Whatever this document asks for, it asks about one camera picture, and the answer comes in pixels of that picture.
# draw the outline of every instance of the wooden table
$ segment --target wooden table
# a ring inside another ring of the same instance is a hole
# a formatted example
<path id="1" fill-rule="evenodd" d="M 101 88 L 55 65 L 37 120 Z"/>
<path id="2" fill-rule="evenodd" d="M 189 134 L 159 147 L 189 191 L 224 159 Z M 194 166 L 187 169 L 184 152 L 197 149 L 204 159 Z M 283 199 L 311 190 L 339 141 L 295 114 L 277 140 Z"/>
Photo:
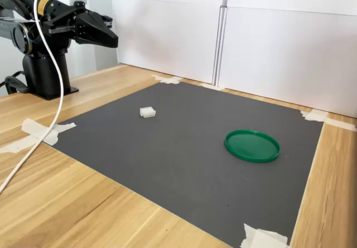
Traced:
<path id="1" fill-rule="evenodd" d="M 122 65 L 75 78 L 59 122 L 158 81 L 166 74 Z M 192 80 L 184 82 L 200 85 Z M 286 107 L 310 108 L 225 89 Z M 0 98 L 0 147 L 25 136 L 23 120 L 49 126 L 59 100 Z M 356 119 L 329 113 L 335 120 Z M 0 154 L 0 182 L 29 149 Z M 324 124 L 291 246 L 357 247 L 357 133 Z M 169 211 L 41 144 L 0 195 L 0 247 L 226 247 Z"/>

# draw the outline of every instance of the masking tape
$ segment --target masking tape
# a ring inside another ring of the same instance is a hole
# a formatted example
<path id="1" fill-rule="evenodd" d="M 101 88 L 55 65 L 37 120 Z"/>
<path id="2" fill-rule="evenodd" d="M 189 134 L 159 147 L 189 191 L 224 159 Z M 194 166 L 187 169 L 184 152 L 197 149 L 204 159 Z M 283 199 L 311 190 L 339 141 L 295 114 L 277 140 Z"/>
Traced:
<path id="1" fill-rule="evenodd" d="M 67 131 L 75 126 L 76 124 L 74 123 L 66 124 L 66 125 L 55 124 L 53 129 L 44 139 L 44 142 L 50 146 L 54 145 L 58 141 L 59 133 Z M 47 129 L 48 127 L 43 126 L 37 123 L 36 121 L 27 118 L 26 120 L 23 121 L 21 130 L 30 135 L 0 148 L 0 153 L 6 153 L 6 152 L 18 153 L 21 150 L 33 146 L 42 137 L 42 135 L 44 135 Z"/>
<path id="2" fill-rule="evenodd" d="M 301 114 L 307 121 L 320 121 L 335 127 L 357 132 L 357 128 L 355 125 L 328 118 L 327 114 L 329 113 L 326 111 L 313 109 L 311 112 L 301 111 Z"/>
<path id="3" fill-rule="evenodd" d="M 288 238 L 278 233 L 256 230 L 244 224 L 245 236 L 241 248 L 289 248 Z"/>
<path id="4" fill-rule="evenodd" d="M 202 83 L 201 86 L 205 87 L 205 88 L 212 89 L 212 90 L 223 90 L 223 89 L 225 89 L 223 87 L 218 87 L 218 86 L 207 84 L 207 83 Z"/>
<path id="5" fill-rule="evenodd" d="M 182 79 L 180 77 L 164 78 L 157 75 L 152 75 L 152 76 L 155 77 L 156 80 L 160 80 L 161 83 L 166 83 L 166 84 L 179 84 L 180 83 L 179 80 Z"/>

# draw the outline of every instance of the green lid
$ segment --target green lid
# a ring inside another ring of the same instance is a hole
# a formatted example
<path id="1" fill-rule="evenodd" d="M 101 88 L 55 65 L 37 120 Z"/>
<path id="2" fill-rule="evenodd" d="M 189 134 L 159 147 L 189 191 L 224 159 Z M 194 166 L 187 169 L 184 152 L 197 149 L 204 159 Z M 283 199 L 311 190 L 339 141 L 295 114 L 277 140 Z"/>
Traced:
<path id="1" fill-rule="evenodd" d="M 262 132 L 237 130 L 230 132 L 224 141 L 226 149 L 234 156 L 253 163 L 268 163 L 280 154 L 278 141 Z"/>

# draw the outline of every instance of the cable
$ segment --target cable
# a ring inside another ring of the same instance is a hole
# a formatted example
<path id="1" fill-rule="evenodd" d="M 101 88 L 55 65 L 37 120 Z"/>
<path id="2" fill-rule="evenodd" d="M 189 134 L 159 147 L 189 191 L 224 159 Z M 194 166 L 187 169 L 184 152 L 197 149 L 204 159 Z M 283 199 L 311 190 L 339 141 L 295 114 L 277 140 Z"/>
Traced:
<path id="1" fill-rule="evenodd" d="M 7 186 L 7 184 L 10 182 L 11 178 L 13 178 L 13 176 L 16 174 L 16 172 L 19 170 L 19 168 L 22 166 L 22 164 L 28 159 L 28 157 L 30 157 L 30 155 L 33 153 L 33 151 L 39 146 L 39 144 L 43 141 L 43 139 L 45 139 L 45 137 L 50 133 L 50 131 L 52 130 L 53 126 L 55 125 L 58 116 L 60 115 L 61 109 L 62 109 L 62 103 L 63 103 L 63 80 L 62 80 L 62 75 L 61 75 L 61 71 L 60 68 L 56 62 L 56 59 L 52 53 L 52 51 L 50 50 L 49 45 L 47 44 L 47 41 L 45 39 L 44 33 L 41 30 L 41 25 L 40 22 L 38 20 L 38 16 L 37 16 L 37 2 L 38 0 L 34 0 L 33 1 L 33 14 L 35 15 L 35 21 L 36 21 L 36 25 L 38 28 L 38 32 L 41 35 L 41 38 L 46 46 L 47 51 L 49 52 L 52 61 L 55 64 L 57 73 L 58 73 L 58 77 L 60 79 L 60 89 L 61 89 L 61 97 L 60 97 L 60 104 L 58 106 L 58 110 L 57 110 L 57 114 L 54 118 L 54 120 L 52 121 L 50 127 L 47 129 L 47 131 L 44 133 L 44 135 L 38 140 L 38 142 L 32 147 L 32 149 L 26 154 L 25 157 L 23 157 L 23 159 L 16 165 L 16 167 L 12 170 L 12 172 L 10 173 L 10 175 L 5 179 L 4 183 L 1 185 L 0 187 L 0 194 L 3 192 L 3 190 L 5 189 L 5 187 Z"/>

